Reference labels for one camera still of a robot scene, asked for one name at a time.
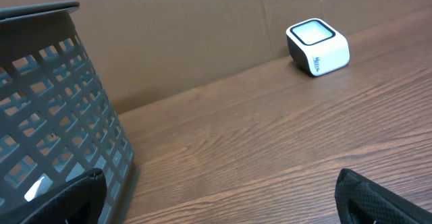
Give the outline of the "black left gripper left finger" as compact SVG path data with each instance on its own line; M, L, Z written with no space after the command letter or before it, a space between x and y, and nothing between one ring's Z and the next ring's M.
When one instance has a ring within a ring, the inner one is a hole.
M1 213L1 224L97 223L106 196L103 170L93 168L30 202Z

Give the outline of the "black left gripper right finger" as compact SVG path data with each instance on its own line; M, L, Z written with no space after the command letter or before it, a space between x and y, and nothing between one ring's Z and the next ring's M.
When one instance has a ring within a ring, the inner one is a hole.
M429 211L347 168L338 175L335 203L343 224L431 224Z

